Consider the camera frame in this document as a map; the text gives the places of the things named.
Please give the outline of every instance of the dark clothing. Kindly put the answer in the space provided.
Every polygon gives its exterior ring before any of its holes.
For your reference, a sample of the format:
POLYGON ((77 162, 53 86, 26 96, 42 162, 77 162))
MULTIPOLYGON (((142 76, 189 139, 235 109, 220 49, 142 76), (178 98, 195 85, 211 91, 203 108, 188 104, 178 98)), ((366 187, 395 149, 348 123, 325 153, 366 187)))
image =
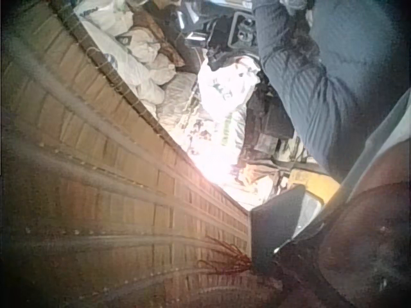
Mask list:
POLYGON ((320 61, 292 45, 278 0, 254 0, 261 64, 315 160, 341 182, 364 142, 410 85, 408 28, 382 1, 316 0, 320 61))

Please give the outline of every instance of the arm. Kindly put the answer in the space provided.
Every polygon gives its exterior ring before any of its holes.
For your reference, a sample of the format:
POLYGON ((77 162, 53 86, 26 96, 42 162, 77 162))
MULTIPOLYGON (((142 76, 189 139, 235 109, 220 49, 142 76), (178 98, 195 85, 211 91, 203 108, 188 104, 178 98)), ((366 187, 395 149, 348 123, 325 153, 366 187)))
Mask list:
POLYGON ((361 114, 353 96, 323 65, 310 62, 292 46, 292 21, 278 0, 254 0, 253 12, 265 74, 308 151, 341 180, 362 149, 347 131, 358 131, 355 117, 361 114))

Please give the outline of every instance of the white bag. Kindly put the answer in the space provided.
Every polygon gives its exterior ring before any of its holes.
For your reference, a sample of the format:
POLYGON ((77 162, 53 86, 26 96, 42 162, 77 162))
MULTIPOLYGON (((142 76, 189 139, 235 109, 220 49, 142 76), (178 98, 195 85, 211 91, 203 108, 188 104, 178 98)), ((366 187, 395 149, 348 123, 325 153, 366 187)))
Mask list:
POLYGON ((146 28, 133 28, 116 39, 129 48, 141 63, 153 62, 161 47, 153 33, 146 28))
POLYGON ((259 67, 249 57, 238 58, 215 72, 205 60, 198 73, 201 105, 216 122, 223 121, 238 105, 250 99, 259 83, 258 71, 259 67))
POLYGON ((154 117, 154 119, 158 120, 157 118, 157 108, 155 107, 155 105, 149 101, 145 101, 145 100, 141 100, 141 102, 143 103, 144 107, 146 107, 146 109, 149 111, 149 113, 152 114, 152 116, 154 117))
POLYGON ((147 63, 151 79, 158 85, 168 83, 175 76, 175 66, 167 56, 159 53, 152 63, 147 63))
POLYGON ((104 53, 107 60, 115 68, 125 83, 132 89, 139 99, 159 104, 164 100, 164 91, 150 79, 148 69, 127 48, 122 46, 113 37, 98 29, 94 24, 80 17, 84 28, 104 53))
POLYGON ((171 133, 179 123, 191 97, 191 89, 197 76, 191 73, 177 73, 166 84, 164 103, 157 106, 157 115, 162 127, 171 133))
POLYGON ((147 100, 154 105, 164 101, 164 91, 151 79, 147 79, 137 86, 137 96, 139 99, 147 100))
POLYGON ((133 13, 125 0, 83 0, 74 12, 114 37, 133 25, 133 13))

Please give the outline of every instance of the brick wall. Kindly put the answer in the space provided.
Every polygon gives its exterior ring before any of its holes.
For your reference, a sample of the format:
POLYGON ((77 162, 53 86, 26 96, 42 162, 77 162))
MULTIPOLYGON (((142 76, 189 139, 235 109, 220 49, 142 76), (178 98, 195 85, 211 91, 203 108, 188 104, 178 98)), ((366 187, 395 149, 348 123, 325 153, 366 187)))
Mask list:
POLYGON ((222 258, 206 235, 249 253, 247 213, 113 87, 47 2, 12 20, 1 54, 5 264, 53 306, 266 298, 248 273, 197 264, 222 258))

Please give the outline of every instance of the yellow object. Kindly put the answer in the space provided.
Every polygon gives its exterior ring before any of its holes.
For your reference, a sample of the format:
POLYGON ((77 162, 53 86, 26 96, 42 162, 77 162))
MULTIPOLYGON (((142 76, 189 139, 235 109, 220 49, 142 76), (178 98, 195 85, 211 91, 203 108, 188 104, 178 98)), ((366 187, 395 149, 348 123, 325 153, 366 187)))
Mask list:
POLYGON ((334 181, 330 176, 301 169, 293 169, 291 170, 287 186, 291 188, 297 184, 304 185, 307 191, 321 198, 324 204, 328 203, 340 187, 340 184, 334 181))

